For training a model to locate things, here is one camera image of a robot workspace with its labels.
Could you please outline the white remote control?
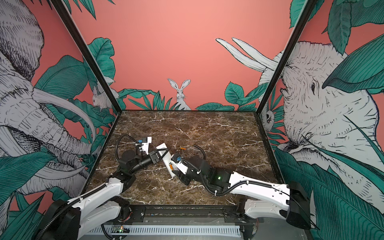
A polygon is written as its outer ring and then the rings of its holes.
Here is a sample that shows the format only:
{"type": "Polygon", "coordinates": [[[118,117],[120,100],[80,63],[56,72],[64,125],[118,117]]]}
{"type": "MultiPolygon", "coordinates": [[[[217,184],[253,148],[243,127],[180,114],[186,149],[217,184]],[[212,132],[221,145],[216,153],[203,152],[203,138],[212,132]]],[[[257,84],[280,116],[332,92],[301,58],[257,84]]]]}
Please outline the white remote control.
{"type": "Polygon", "coordinates": [[[171,165],[170,165],[172,155],[169,151],[166,153],[168,147],[166,146],[165,143],[162,143],[162,144],[158,145],[156,147],[156,149],[159,151],[159,153],[162,157],[162,161],[164,162],[169,174],[171,175],[171,178],[174,178],[176,175],[172,172],[171,165]]]}

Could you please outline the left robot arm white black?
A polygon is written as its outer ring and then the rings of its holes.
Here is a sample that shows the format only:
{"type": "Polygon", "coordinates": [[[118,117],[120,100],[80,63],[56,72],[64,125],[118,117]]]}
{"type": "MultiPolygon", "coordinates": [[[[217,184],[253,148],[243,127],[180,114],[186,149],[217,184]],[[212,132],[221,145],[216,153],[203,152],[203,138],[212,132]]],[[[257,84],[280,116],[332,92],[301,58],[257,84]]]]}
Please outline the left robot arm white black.
{"type": "Polygon", "coordinates": [[[119,166],[105,183],[68,201],[58,200],[51,204],[32,239],[78,240],[110,220],[120,223],[130,220],[133,210],[120,194],[132,186],[136,172],[157,164],[168,152],[168,148],[160,148],[141,156],[129,150],[116,157],[119,166]]]}

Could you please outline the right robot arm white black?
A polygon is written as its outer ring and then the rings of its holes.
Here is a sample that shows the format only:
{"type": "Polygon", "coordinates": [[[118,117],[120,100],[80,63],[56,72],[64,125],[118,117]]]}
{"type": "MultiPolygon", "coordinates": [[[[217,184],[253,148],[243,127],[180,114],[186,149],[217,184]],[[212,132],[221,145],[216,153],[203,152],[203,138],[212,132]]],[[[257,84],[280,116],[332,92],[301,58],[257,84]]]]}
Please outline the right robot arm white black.
{"type": "Polygon", "coordinates": [[[225,168],[212,167],[199,156],[186,160],[173,155],[170,167],[186,186],[196,181],[216,197],[227,194],[248,197],[244,213],[249,218],[284,219],[288,224],[304,230],[315,226],[311,220],[310,198],[297,182],[288,185],[263,182],[225,168]]]}

